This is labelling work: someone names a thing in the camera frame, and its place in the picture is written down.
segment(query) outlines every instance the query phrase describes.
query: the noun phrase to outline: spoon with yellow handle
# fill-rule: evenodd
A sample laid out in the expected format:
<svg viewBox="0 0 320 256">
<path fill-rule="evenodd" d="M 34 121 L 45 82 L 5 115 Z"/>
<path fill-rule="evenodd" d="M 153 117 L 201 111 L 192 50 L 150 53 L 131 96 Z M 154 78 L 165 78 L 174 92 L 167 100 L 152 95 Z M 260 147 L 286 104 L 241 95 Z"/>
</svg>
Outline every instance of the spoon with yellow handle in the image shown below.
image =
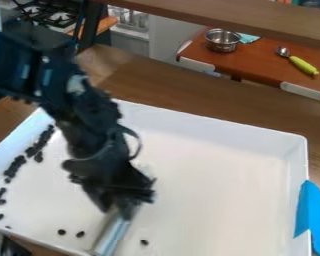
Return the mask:
<svg viewBox="0 0 320 256">
<path fill-rule="evenodd" d="M 310 76 L 319 75 L 319 71 L 315 67 L 313 67 L 311 64 L 307 63 L 306 61 L 298 57 L 291 56 L 287 48 L 278 46 L 275 52 L 279 54 L 281 57 L 288 58 L 294 65 L 296 65 L 304 73 Z"/>
</svg>

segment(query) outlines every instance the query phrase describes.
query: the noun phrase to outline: stainless steel bowl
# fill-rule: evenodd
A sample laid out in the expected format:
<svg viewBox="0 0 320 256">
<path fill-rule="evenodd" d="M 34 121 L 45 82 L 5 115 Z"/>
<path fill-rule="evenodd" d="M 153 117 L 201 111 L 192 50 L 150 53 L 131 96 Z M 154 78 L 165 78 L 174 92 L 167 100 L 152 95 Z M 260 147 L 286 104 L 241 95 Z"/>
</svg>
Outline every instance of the stainless steel bowl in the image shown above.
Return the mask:
<svg viewBox="0 0 320 256">
<path fill-rule="evenodd" d="M 241 37 L 231 31 L 220 28 L 211 29 L 205 33 L 207 47 L 215 52 L 233 52 L 237 48 L 237 44 Z"/>
</svg>

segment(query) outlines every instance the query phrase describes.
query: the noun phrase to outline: blue object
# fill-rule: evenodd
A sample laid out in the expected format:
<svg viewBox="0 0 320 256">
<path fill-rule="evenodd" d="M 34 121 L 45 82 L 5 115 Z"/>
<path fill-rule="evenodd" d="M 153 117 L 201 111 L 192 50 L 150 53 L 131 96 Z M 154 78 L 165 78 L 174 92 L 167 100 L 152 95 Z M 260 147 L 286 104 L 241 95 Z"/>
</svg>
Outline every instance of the blue object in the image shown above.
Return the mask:
<svg viewBox="0 0 320 256">
<path fill-rule="evenodd" d="M 320 189 L 311 181 L 301 186 L 294 237 L 310 230 L 312 248 L 320 255 Z"/>
<path fill-rule="evenodd" d="M 238 33 L 238 34 L 241 36 L 240 42 L 242 44 L 249 44 L 260 38 L 259 36 L 253 36 L 253 35 L 248 35 L 243 33 Z"/>
</svg>

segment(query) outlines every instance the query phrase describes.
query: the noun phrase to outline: gas stove burner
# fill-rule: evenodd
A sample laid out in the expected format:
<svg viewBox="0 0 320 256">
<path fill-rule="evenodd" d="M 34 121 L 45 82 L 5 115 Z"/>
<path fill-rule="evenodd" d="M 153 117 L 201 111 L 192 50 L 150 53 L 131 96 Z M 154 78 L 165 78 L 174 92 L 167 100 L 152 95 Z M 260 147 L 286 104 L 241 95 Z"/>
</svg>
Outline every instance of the gas stove burner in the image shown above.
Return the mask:
<svg viewBox="0 0 320 256">
<path fill-rule="evenodd" d="M 54 13 L 52 16 L 50 16 L 48 19 L 53 21 L 64 21 L 64 20 L 69 20 L 71 18 L 70 18 L 70 14 L 66 12 L 57 12 L 57 13 Z"/>
<path fill-rule="evenodd" d="M 29 14 L 39 13 L 40 8 L 37 6 L 28 6 L 25 8 L 25 11 Z"/>
<path fill-rule="evenodd" d="M 36 24 L 67 33 L 75 28 L 80 5 L 73 0 L 33 0 L 22 7 Z M 27 19 L 24 13 L 20 18 Z"/>
</svg>

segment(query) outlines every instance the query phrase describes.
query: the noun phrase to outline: white tray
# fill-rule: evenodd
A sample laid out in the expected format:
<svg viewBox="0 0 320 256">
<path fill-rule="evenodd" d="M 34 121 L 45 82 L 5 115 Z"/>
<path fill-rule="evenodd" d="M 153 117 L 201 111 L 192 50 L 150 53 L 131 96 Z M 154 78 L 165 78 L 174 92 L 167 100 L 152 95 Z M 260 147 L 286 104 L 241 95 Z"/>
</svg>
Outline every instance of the white tray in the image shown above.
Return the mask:
<svg viewBox="0 0 320 256">
<path fill-rule="evenodd" d="M 305 138 L 118 103 L 123 124 L 143 140 L 135 164 L 147 166 L 158 180 L 155 204 L 141 208 L 115 255 L 311 255 L 309 231 L 293 239 L 299 189 L 308 179 Z M 0 144 L 0 187 L 5 168 L 51 122 L 37 110 Z M 7 186 L 0 231 L 90 255 L 105 215 L 68 182 L 60 168 L 67 157 L 58 132 L 45 149 L 45 161 L 30 160 Z M 65 236 L 57 234 L 60 228 Z M 87 235 L 78 239 L 81 230 Z M 149 245 L 141 246 L 141 239 Z"/>
</svg>

